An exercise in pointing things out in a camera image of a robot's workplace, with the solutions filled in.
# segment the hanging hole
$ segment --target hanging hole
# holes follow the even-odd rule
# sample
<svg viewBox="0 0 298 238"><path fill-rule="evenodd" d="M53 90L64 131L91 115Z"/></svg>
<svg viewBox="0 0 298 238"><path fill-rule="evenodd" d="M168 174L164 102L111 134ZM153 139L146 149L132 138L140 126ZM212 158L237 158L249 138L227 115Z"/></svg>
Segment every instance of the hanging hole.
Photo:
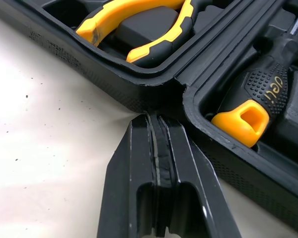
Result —
<svg viewBox="0 0 298 238"><path fill-rule="evenodd" d="M253 130L257 133L260 129L263 121L262 114L255 108L249 108L240 117L247 122Z"/></svg>

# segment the textured rubber grip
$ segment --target textured rubber grip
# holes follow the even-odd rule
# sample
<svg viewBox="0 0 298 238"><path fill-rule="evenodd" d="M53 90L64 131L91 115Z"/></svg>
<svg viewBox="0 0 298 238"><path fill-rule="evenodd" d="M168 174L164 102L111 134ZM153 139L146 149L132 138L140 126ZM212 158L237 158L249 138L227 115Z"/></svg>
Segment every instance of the textured rubber grip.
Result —
<svg viewBox="0 0 298 238"><path fill-rule="evenodd" d="M287 102L288 69L271 56L244 72L232 85L220 107L220 112L232 111L249 99L259 103L273 119Z"/></svg>
<svg viewBox="0 0 298 238"><path fill-rule="evenodd" d="M288 69L298 58L298 39L283 34L271 51L243 72L226 94L212 123L251 147L288 99Z"/></svg>

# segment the yellow handle grip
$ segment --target yellow handle grip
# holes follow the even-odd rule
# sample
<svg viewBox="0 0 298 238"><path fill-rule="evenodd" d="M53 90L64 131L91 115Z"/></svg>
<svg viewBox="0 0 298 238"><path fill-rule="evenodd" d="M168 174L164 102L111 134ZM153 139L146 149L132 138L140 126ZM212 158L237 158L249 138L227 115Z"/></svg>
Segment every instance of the yellow handle grip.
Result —
<svg viewBox="0 0 298 238"><path fill-rule="evenodd" d="M86 19L76 33L98 46L120 22L139 12L159 6L179 9L185 0L113 0L92 18Z"/></svg>
<svg viewBox="0 0 298 238"><path fill-rule="evenodd" d="M212 123L248 147L264 133L269 115L257 102L247 100L234 110L217 114Z"/></svg>
<svg viewBox="0 0 298 238"><path fill-rule="evenodd" d="M172 28L157 40L131 50L127 56L126 61L129 63L133 63L145 56L148 56L150 54L151 47L156 46L163 41L173 42L175 39L177 39L184 30L181 28L181 24L183 23L186 17L189 17L189 18L192 17L193 10L194 8L191 5L191 0L185 0L182 6L181 12L179 14L179 17L177 21L174 23L174 25L172 26Z"/></svg>

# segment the black plastic piece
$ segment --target black plastic piece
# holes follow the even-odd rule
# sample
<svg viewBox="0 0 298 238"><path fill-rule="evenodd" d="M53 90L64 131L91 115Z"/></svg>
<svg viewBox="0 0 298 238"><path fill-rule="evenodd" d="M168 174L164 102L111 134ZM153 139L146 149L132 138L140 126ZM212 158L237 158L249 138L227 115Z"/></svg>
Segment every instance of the black plastic piece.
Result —
<svg viewBox="0 0 298 238"><path fill-rule="evenodd" d="M207 6L204 11L199 12L197 19L193 26L194 34L203 30L216 16L218 16L223 9L217 6Z"/></svg>
<svg viewBox="0 0 298 238"><path fill-rule="evenodd" d="M106 172L98 238L241 238L207 157L177 121L131 121Z"/></svg>
<svg viewBox="0 0 298 238"><path fill-rule="evenodd" d="M131 49L149 44L170 30L178 16L175 10L166 6L140 12L119 24L115 38Z"/></svg>
<svg viewBox="0 0 298 238"><path fill-rule="evenodd" d="M287 32L293 26L295 18L295 14L280 9L264 29L262 37L273 40Z"/></svg>
<svg viewBox="0 0 298 238"><path fill-rule="evenodd" d="M286 110L274 126L272 134L275 137L275 148L298 160L298 71L294 72Z"/></svg>

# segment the black rubber grip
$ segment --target black rubber grip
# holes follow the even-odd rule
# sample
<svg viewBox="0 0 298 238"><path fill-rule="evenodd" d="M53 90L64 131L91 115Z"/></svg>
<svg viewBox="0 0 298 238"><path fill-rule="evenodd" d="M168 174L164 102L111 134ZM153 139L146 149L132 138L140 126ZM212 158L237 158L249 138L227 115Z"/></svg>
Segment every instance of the black rubber grip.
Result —
<svg viewBox="0 0 298 238"><path fill-rule="evenodd" d="M232 111L252 99L274 119L287 103L288 69L297 58L297 37L286 33L277 38L270 52L235 80L219 112Z"/></svg>

